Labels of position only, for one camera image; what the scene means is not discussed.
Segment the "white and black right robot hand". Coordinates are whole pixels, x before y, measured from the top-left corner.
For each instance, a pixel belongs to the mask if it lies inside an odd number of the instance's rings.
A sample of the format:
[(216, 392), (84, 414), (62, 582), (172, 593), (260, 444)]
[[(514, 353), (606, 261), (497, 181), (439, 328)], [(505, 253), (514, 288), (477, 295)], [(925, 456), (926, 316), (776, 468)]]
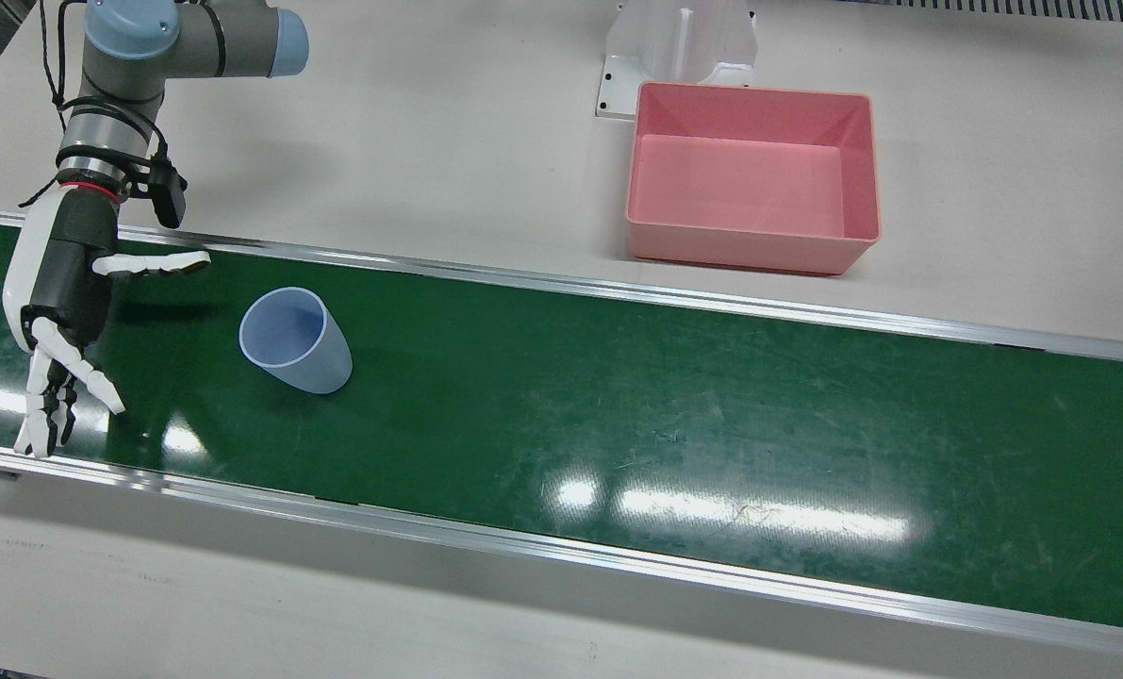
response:
[(124, 400), (86, 349), (103, 334), (113, 282), (210, 265), (206, 251), (136, 257), (118, 249), (120, 203), (107, 190), (69, 182), (29, 208), (13, 245), (2, 309), (15, 342), (29, 354), (25, 413), (13, 451), (47, 458), (73, 433), (77, 384), (112, 414)]

